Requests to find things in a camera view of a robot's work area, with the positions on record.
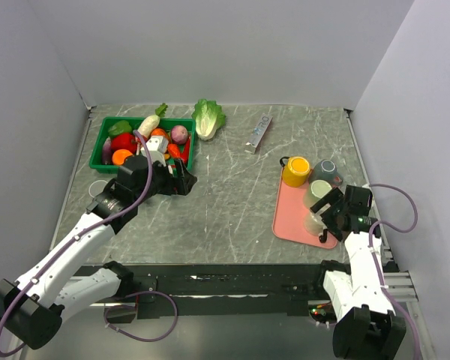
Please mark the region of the cream mug black handle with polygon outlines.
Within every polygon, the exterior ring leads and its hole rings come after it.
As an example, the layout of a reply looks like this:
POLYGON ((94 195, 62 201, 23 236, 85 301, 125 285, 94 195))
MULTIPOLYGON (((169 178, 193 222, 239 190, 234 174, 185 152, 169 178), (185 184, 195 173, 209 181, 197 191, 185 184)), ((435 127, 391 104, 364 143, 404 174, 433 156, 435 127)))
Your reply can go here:
POLYGON ((316 236, 319 239, 319 235, 322 233, 323 228, 326 225, 323 223, 319 214, 309 212, 304 218, 304 228, 312 236, 316 236))

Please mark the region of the grey blue printed mug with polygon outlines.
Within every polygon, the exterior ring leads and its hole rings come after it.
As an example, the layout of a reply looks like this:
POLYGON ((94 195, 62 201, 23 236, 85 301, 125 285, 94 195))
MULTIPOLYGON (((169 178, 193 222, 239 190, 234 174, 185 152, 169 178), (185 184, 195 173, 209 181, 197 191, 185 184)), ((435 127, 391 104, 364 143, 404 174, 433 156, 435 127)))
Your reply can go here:
POLYGON ((107 186, 108 181, 99 179, 97 181, 92 182, 88 187, 88 194, 91 198, 96 197, 100 194, 104 188, 107 186))

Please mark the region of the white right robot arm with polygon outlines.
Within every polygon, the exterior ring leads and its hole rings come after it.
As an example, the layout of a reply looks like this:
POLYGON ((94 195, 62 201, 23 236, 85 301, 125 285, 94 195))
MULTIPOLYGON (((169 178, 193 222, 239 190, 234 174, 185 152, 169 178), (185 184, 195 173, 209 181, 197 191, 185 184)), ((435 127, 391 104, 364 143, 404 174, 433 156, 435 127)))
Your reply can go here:
POLYGON ((370 216, 373 194, 365 187, 334 188, 311 206, 324 226, 319 241, 343 242, 349 263, 322 262, 314 293, 331 300, 336 324, 333 352, 340 359, 393 359, 407 332, 384 294, 382 239, 370 216))

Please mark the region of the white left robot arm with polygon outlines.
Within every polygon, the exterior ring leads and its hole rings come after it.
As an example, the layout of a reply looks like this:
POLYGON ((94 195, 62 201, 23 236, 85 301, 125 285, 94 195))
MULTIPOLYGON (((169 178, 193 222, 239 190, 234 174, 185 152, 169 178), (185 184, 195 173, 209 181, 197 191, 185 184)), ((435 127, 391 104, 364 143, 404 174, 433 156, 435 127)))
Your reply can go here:
POLYGON ((145 200, 156 194, 186 196, 196 183, 181 158, 168 166, 142 155, 129 157, 52 251, 15 281, 0 280, 0 332, 7 329, 24 346, 37 350, 65 320, 89 305, 129 299, 134 275, 116 261, 76 283, 68 281, 92 252, 137 215, 145 200))

